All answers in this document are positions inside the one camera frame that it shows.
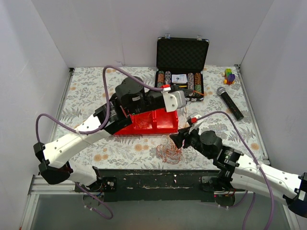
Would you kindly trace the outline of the orange rubber band tangle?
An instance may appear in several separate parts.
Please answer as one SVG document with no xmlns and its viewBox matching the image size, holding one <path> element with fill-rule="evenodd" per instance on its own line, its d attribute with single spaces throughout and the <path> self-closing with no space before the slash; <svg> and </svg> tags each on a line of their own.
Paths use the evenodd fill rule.
<svg viewBox="0 0 307 230">
<path fill-rule="evenodd" d="M 178 130 L 185 128 L 187 126 L 187 109 L 178 109 Z M 180 161 L 184 161 L 181 149 L 178 149 L 171 138 L 170 134 L 162 134 L 159 141 L 157 141 L 157 146 L 154 149 L 156 157 L 160 159 L 163 163 L 168 164 L 178 164 Z"/>
</svg>

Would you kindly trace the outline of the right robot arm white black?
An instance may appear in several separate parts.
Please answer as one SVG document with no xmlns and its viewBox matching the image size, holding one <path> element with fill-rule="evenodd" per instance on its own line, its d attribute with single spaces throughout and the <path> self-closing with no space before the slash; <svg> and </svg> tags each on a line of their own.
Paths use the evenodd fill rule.
<svg viewBox="0 0 307 230">
<path fill-rule="evenodd" d="M 248 155 L 222 143 L 214 131 L 201 134 L 184 128 L 170 135 L 177 148 L 192 147 L 213 161 L 220 169 L 218 187 L 249 190 L 272 197 L 288 206 L 295 214 L 307 216 L 307 174 L 301 175 L 280 171 L 266 164 L 256 164 Z"/>
</svg>

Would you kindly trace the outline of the red plastic compartment bin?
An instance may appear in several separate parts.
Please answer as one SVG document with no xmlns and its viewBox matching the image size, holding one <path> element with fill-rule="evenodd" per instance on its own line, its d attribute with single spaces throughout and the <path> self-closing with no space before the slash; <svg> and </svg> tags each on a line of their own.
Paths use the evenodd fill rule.
<svg viewBox="0 0 307 230">
<path fill-rule="evenodd" d="M 132 124 L 115 133 L 117 136 L 128 135 L 158 135 L 171 134 L 178 131 L 177 111 L 166 112 L 165 109 L 149 111 L 152 113 L 152 127 L 147 129 L 138 129 L 136 127 L 134 116 L 131 116 Z"/>
</svg>

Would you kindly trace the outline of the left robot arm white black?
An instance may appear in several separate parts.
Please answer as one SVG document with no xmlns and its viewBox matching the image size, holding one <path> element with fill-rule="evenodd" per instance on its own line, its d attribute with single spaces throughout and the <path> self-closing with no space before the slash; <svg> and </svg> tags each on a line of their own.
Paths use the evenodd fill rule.
<svg viewBox="0 0 307 230">
<path fill-rule="evenodd" d="M 94 166 L 80 166 L 72 157 L 95 142 L 112 135 L 156 135 L 178 130 L 176 110 L 186 106 L 186 97 L 194 91 L 163 85 L 159 91 L 145 91 L 140 78 L 125 78 L 107 103 L 89 116 L 72 133 L 50 143 L 37 142 L 35 156 L 39 172 L 49 184 L 66 180 L 80 182 L 96 192 L 102 178 Z"/>
</svg>

